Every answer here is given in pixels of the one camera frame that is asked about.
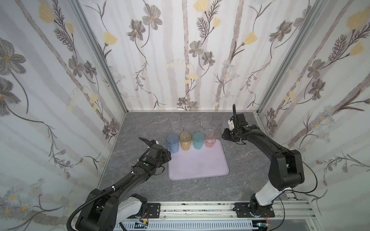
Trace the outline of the blue plastic cup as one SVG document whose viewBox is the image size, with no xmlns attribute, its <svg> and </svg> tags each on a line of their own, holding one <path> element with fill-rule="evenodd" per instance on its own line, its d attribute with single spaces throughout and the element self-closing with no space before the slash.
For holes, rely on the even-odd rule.
<svg viewBox="0 0 370 231">
<path fill-rule="evenodd" d="M 166 137 L 166 142 L 168 145 L 168 150 L 172 154 L 175 154 L 179 151 L 179 136 L 176 133 L 170 133 Z"/>
</svg>

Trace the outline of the pink plastic cup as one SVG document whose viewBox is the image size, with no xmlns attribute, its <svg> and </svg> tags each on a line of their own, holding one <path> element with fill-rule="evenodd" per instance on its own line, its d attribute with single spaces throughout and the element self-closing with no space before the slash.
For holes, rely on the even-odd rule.
<svg viewBox="0 0 370 231">
<path fill-rule="evenodd" d="M 216 137 L 214 135 L 206 135 L 205 145 L 207 148 L 212 148 L 216 142 Z"/>
</svg>

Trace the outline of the yellow plastic cup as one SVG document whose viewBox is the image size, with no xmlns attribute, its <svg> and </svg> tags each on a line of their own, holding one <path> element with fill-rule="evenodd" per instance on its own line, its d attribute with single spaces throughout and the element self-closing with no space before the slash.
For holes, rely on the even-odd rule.
<svg viewBox="0 0 370 231">
<path fill-rule="evenodd" d="M 192 133 L 183 131 L 179 134 L 180 145 L 183 151 L 188 151 L 192 142 Z"/>
</svg>

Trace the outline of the teal dimpled plastic cup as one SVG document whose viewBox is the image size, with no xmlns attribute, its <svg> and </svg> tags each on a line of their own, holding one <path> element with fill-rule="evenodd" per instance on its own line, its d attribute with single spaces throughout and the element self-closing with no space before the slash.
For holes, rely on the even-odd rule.
<svg viewBox="0 0 370 231">
<path fill-rule="evenodd" d="M 203 132 L 196 132 L 193 134 L 193 146 L 199 150 L 202 148 L 205 141 L 205 135 Z"/>
</svg>

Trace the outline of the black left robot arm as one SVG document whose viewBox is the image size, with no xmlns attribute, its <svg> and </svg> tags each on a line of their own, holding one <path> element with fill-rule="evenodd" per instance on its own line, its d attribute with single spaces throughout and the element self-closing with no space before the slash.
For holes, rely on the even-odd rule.
<svg viewBox="0 0 370 231">
<path fill-rule="evenodd" d="M 119 204 L 140 184 L 155 175 L 158 168 L 171 160 L 171 152 L 152 144 L 131 167 L 131 172 L 112 186 L 92 190 L 84 204 L 68 218 L 68 231 L 112 231 L 117 223 Z"/>
</svg>

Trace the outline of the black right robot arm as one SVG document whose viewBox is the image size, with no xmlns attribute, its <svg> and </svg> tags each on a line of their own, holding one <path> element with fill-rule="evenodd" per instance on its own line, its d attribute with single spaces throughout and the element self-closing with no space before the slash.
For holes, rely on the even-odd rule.
<svg viewBox="0 0 370 231">
<path fill-rule="evenodd" d="M 229 128 L 224 129 L 222 138 L 226 141 L 245 145 L 250 142 L 262 151 L 270 160 L 268 182 L 253 194 L 247 211 L 253 217 L 260 217 L 272 209 L 273 202 L 285 191 L 304 183 L 302 156 L 296 150 L 290 150 L 275 142 L 256 125 L 250 125 L 243 113 L 236 112 L 228 121 Z"/>
</svg>

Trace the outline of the lilac plastic tray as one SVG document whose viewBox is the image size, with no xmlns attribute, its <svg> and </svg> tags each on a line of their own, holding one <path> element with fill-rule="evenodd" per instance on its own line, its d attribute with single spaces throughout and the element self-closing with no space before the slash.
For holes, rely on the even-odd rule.
<svg viewBox="0 0 370 231">
<path fill-rule="evenodd" d="M 225 176 L 229 173 L 222 144 L 216 140 L 213 147 L 201 149 L 191 146 L 188 151 L 179 149 L 172 154 L 168 163 L 169 178 L 172 181 Z"/>
</svg>

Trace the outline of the clear faceted tumbler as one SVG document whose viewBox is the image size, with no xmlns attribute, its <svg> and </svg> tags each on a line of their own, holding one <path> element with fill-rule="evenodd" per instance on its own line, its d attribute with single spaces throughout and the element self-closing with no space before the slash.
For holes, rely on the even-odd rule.
<svg viewBox="0 0 370 231">
<path fill-rule="evenodd" d="M 208 125 L 205 127 L 206 136 L 215 135 L 216 129 L 217 129 L 217 124 L 213 121 L 209 122 Z"/>
<path fill-rule="evenodd" d="M 212 116 L 209 113 L 203 113 L 200 115 L 200 125 L 203 128 L 206 128 L 209 126 L 209 123 L 211 122 Z"/>
</svg>

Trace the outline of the clear tall glass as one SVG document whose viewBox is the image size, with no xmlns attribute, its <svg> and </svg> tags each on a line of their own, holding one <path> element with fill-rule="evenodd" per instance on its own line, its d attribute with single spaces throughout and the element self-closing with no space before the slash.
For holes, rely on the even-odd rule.
<svg viewBox="0 0 370 231">
<path fill-rule="evenodd" d="M 181 125 L 180 125 L 180 115 L 179 114 L 170 114 L 169 120 L 171 126 L 176 134 L 180 134 L 181 132 Z"/>
</svg>

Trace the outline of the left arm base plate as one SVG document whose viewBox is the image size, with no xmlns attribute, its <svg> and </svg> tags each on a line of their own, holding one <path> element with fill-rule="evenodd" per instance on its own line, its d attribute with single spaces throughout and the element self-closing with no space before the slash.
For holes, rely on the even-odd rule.
<svg viewBox="0 0 370 231">
<path fill-rule="evenodd" d="M 150 218 L 159 218 L 160 211 L 161 211 L 161 204 L 160 203 L 149 203 L 147 204 L 147 211 L 145 212 L 142 218 L 150 219 Z"/>
</svg>

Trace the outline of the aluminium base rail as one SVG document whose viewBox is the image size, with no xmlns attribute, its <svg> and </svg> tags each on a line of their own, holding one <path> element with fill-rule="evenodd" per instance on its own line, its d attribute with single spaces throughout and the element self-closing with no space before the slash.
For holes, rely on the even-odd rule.
<svg viewBox="0 0 370 231">
<path fill-rule="evenodd" d="M 233 207 L 235 203 L 248 203 L 248 201 L 210 201 L 210 202 L 149 202 L 160 203 L 161 220 L 238 220 L 238 219 L 315 219 L 311 206 L 307 201 L 276 200 L 272 205 L 274 218 L 238 218 Z"/>
</svg>

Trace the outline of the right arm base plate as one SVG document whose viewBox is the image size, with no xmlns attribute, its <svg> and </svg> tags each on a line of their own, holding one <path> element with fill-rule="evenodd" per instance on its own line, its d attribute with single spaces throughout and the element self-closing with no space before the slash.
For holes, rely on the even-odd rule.
<svg viewBox="0 0 370 231">
<path fill-rule="evenodd" d="M 233 211 L 238 218 L 274 218 L 272 205 L 260 206 L 255 202 L 235 203 Z"/>
</svg>

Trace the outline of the aluminium corner post right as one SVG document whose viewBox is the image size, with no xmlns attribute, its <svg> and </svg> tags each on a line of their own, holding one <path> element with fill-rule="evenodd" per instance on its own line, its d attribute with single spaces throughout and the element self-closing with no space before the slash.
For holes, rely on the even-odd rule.
<svg viewBox="0 0 370 231">
<path fill-rule="evenodd" d="M 267 89 L 266 94 L 264 95 L 262 101 L 260 102 L 258 110 L 256 111 L 257 115 L 261 115 L 261 113 L 267 108 L 267 104 L 273 97 L 273 94 L 278 88 L 286 70 L 291 65 L 295 56 L 298 54 L 305 39 L 308 37 L 310 30 L 314 27 L 316 21 L 320 17 L 327 3 L 328 1 L 320 0 L 320 1 L 315 1 L 315 3 L 313 4 L 311 10 L 309 11 L 306 17 L 306 20 L 304 21 L 301 28 L 299 29 L 299 33 L 296 39 L 292 43 L 291 48 L 289 49 L 287 55 L 283 59 L 281 66 L 277 70 L 274 78 L 271 81 L 271 84 L 269 85 L 269 88 Z"/>
</svg>

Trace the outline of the aluminium corner post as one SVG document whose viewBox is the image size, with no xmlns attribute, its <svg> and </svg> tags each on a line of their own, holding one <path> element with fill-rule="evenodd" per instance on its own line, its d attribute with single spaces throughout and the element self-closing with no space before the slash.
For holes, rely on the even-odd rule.
<svg viewBox="0 0 370 231">
<path fill-rule="evenodd" d="M 269 88 L 267 89 L 266 94 L 264 95 L 262 101 L 260 102 L 258 110 L 256 111 L 257 115 L 261 115 L 261 113 L 267 108 L 267 104 L 273 97 L 273 94 L 278 88 L 286 70 L 291 65 L 295 56 L 298 54 L 305 39 L 308 37 L 310 30 L 314 27 L 316 21 L 320 17 L 327 3 L 328 1 L 320 0 L 320 1 L 315 1 L 315 3 L 313 4 L 311 10 L 309 11 L 306 17 L 306 20 L 304 21 L 301 28 L 299 29 L 299 33 L 296 39 L 292 43 L 291 48 L 289 49 L 287 55 L 283 59 L 281 66 L 277 70 L 274 78 L 271 81 L 271 84 L 269 85 Z"/>
<path fill-rule="evenodd" d="M 94 35 L 94 32 L 92 31 L 90 25 L 89 25 L 89 22 L 83 12 L 83 9 L 79 3 L 79 1 L 76 1 L 76 0 L 69 0 L 68 1 L 80 26 L 82 27 L 82 31 L 84 33 L 84 35 L 86 36 L 87 38 L 87 41 L 95 55 L 95 57 L 97 58 L 101 68 L 103 69 L 103 73 L 111 87 L 111 90 L 113 91 L 113 94 L 114 96 L 116 97 L 116 100 L 118 101 L 118 104 L 120 106 L 120 109 L 121 111 L 124 113 L 124 114 L 127 114 L 129 112 L 129 110 L 127 109 L 126 105 L 125 105 L 125 102 L 119 92 L 119 89 L 117 87 L 117 84 L 115 83 L 115 80 L 109 70 L 109 67 L 108 67 L 108 64 L 106 62 L 106 58 L 104 57 L 104 54 L 103 54 L 103 50 L 101 49 L 101 47 L 99 46 L 99 43 L 96 39 L 96 36 Z"/>
</svg>

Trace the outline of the aluminium corner post left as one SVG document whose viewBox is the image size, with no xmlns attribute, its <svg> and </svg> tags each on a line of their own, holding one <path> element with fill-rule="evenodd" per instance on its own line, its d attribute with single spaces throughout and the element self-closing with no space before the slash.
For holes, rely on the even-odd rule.
<svg viewBox="0 0 370 231">
<path fill-rule="evenodd" d="M 104 57 L 104 54 L 103 54 L 103 50 L 101 49 L 101 47 L 99 46 L 99 43 L 96 39 L 96 36 L 94 35 L 94 32 L 92 31 L 90 25 L 89 25 L 89 22 L 83 12 L 83 9 L 79 3 L 79 1 L 76 1 L 76 0 L 69 0 L 68 1 L 80 26 L 82 27 L 82 31 L 84 33 L 84 35 L 86 36 L 87 38 L 87 41 L 95 55 L 95 57 L 97 58 L 101 68 L 103 69 L 103 73 L 111 87 L 111 90 L 113 91 L 113 94 L 114 96 L 116 97 L 116 100 L 118 101 L 118 104 L 120 106 L 120 109 L 121 111 L 124 113 L 124 114 L 127 114 L 129 112 L 129 110 L 127 109 L 126 105 L 125 105 L 125 102 L 119 92 L 119 89 L 117 87 L 117 84 L 115 83 L 115 80 L 109 70 L 109 67 L 108 67 L 108 64 L 106 62 L 106 58 Z"/>
</svg>

